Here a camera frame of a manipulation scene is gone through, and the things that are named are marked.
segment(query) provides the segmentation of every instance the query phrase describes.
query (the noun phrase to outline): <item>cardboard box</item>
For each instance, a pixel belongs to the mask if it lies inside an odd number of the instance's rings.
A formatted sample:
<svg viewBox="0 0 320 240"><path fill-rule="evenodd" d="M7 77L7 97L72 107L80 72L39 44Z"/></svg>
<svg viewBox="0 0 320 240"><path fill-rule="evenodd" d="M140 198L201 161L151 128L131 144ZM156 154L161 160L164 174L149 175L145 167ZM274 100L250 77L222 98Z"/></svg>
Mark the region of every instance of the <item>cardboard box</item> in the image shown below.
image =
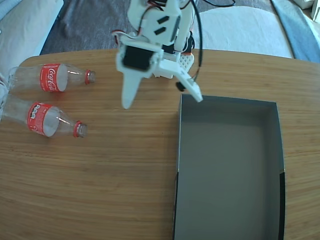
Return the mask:
<svg viewBox="0 0 320 240"><path fill-rule="evenodd" d="M277 104L183 94L174 240L282 240L285 169Z"/></svg>

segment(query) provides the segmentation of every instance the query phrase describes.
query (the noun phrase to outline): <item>robotic arm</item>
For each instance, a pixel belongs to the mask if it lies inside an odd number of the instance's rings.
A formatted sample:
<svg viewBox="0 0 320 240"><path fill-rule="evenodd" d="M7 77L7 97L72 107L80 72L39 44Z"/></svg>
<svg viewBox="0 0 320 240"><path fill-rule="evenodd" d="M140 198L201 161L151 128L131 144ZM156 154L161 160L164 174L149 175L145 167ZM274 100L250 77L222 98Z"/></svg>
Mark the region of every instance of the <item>robotic arm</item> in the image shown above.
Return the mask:
<svg viewBox="0 0 320 240"><path fill-rule="evenodd" d="M137 33L115 30L118 44L116 69L123 73L122 106L130 108L143 78L178 79L197 102L203 100L195 78L188 74L194 63L191 53L194 0L131 0L128 19Z"/></svg>

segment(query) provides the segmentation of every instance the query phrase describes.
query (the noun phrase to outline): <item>coca-cola bottle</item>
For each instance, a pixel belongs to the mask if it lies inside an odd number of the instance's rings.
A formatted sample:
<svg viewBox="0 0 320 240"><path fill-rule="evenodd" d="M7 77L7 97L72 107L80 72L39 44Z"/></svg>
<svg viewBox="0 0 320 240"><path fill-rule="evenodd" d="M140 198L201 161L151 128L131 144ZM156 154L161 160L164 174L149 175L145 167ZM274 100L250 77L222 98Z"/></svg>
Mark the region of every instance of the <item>coca-cola bottle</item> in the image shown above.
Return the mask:
<svg viewBox="0 0 320 240"><path fill-rule="evenodd" d="M58 136L85 137L88 127L73 121L58 107L19 99L8 94L4 101L2 119L27 126L32 132L52 138Z"/></svg>
<svg viewBox="0 0 320 240"><path fill-rule="evenodd" d="M10 91L35 89L45 92L64 92L74 86L92 84L95 80L96 72L64 63L14 67L8 78Z"/></svg>

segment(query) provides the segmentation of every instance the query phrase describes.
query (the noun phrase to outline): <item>white cushion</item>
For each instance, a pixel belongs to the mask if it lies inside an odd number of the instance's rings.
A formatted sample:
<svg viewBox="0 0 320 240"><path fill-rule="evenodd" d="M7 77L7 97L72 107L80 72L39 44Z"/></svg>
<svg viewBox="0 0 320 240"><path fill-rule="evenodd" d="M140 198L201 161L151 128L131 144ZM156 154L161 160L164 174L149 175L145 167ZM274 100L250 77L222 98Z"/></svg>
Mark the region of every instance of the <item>white cushion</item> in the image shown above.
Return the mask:
<svg viewBox="0 0 320 240"><path fill-rule="evenodd" d="M200 13L203 48L293 58L282 24L275 14L247 6L216 8ZM197 22L193 25L199 48Z"/></svg>
<svg viewBox="0 0 320 240"><path fill-rule="evenodd" d="M311 8L315 0L293 0L301 9Z"/></svg>
<svg viewBox="0 0 320 240"><path fill-rule="evenodd" d="M40 54L63 4L63 0L23 0L0 21L0 73L5 78L11 68Z"/></svg>
<svg viewBox="0 0 320 240"><path fill-rule="evenodd" d="M22 0L0 0L0 21L13 9L18 5Z"/></svg>

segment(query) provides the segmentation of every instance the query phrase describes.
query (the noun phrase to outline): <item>wire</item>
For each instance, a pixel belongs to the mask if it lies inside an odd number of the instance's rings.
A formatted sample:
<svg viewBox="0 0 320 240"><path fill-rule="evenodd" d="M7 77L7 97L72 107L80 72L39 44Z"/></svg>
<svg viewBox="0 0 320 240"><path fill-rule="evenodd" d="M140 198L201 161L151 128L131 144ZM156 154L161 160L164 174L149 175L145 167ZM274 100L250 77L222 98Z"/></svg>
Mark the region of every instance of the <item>wire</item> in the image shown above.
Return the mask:
<svg viewBox="0 0 320 240"><path fill-rule="evenodd" d="M162 9L160 6L155 5L155 4L156 4L155 2L153 2L153 1L148 1L148 3L150 4L150 6L143 12L143 14L142 14L142 16L141 16L140 23L139 23L139 27L138 27L138 31L137 31L137 35L136 35L136 36L131 36L131 35L127 34L126 32L124 32L124 31L122 31L122 30L118 30L118 29L113 30L113 31L111 32L112 36L114 36L115 43L116 43L118 46L119 46L119 43L120 43L120 41L119 41L119 35L125 35L126 37L128 37L128 38L130 38L130 39L136 39L136 38L138 38L138 37L141 36L141 33L142 33L142 32L141 32L142 22L143 22L143 19L144 19L146 13L147 13L149 10L154 9L154 8L157 8L157 9L160 9L161 11L163 11L163 9Z"/></svg>
<svg viewBox="0 0 320 240"><path fill-rule="evenodd" d="M181 7L180 9L181 9L181 10L185 9L185 8L189 5L190 2L191 2L191 0L189 0L189 1L186 3L186 5L183 6L183 7Z"/></svg>
<svg viewBox="0 0 320 240"><path fill-rule="evenodd" d="M204 52L204 49L203 49L203 35L202 35L202 24L201 24L201 18L200 18L200 14L199 14L199 11L197 9L197 6L196 6L196 3L194 0L190 0L190 2L192 3L192 6L193 6L193 9L194 9L194 12L195 12L195 16L196 16L196 19L197 19L197 22L198 22L198 27L199 27L199 45L200 45L200 50L199 50L199 60L198 60L198 69L195 73L195 75L192 77L194 81L197 80L197 77L198 77L198 74L200 72L200 68L202 66L202 60L203 60L203 52Z"/></svg>
<svg viewBox="0 0 320 240"><path fill-rule="evenodd" d="M236 4L236 0L232 0L232 3L227 4L227 5L214 4L214 3L210 2L209 0L203 0L203 1L206 2L207 4L210 4L211 6L218 7L218 8L229 8L229 7L232 7Z"/></svg>
<svg viewBox="0 0 320 240"><path fill-rule="evenodd" d="M137 31L137 32L138 32L138 35L141 34L142 21L144 20L144 17L145 17L146 13L147 13L149 10L154 9L154 8L157 8L157 9L163 11L163 9L162 9L160 6L158 6L158 5L153 5L152 3L155 3L155 2L151 1L151 6L149 6L149 7L143 12L143 14L142 14L142 16L141 16L140 23L139 23L139 27L138 27L138 31Z"/></svg>

